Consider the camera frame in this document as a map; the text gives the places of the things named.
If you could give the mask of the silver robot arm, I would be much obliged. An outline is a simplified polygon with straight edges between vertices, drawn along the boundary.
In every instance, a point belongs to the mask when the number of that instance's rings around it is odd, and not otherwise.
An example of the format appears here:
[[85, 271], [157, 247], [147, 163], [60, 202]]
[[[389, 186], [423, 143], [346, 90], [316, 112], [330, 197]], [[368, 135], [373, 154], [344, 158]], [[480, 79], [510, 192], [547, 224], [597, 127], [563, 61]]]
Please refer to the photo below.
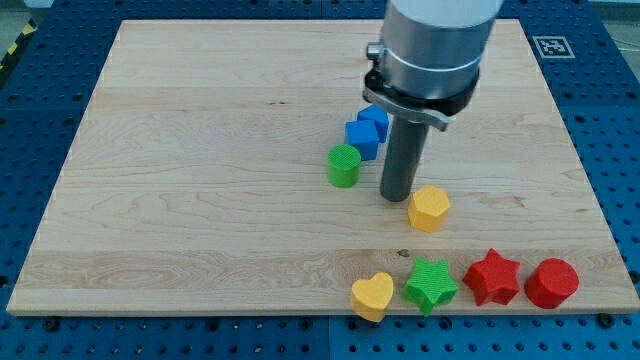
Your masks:
[[474, 85], [502, 0], [390, 0], [380, 40], [384, 82], [435, 100]]

